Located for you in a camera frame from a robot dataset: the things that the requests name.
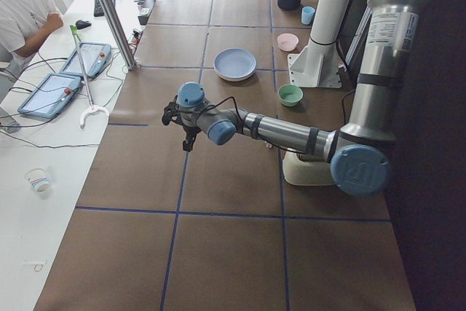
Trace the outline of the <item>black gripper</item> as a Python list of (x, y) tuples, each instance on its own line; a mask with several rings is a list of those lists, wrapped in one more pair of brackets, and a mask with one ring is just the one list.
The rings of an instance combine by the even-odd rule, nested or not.
[(182, 121), (181, 111), (179, 104), (177, 103), (178, 96), (176, 95), (169, 104), (164, 107), (162, 115), (162, 124), (168, 126), (171, 122), (181, 125), (186, 137), (183, 140), (183, 150), (192, 151), (194, 142), (196, 141), (197, 134), (199, 133), (198, 127), (188, 126), (185, 122)]

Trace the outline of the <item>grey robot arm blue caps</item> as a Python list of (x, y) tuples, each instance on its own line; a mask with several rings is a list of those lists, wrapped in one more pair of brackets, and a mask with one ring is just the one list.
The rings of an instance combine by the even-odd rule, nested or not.
[(379, 194), (390, 177), (391, 130), (419, 14), (430, 0), (368, 0), (371, 15), (349, 116), (341, 124), (330, 93), (337, 82), (337, 34), (350, 0), (319, 0), (307, 46), (290, 56), (290, 86), (305, 97), (285, 119), (210, 102), (200, 84), (183, 84), (162, 115), (186, 134), (185, 151), (204, 133), (222, 145), (242, 134), (285, 150), (283, 175), (295, 186), (332, 186), (354, 196)]

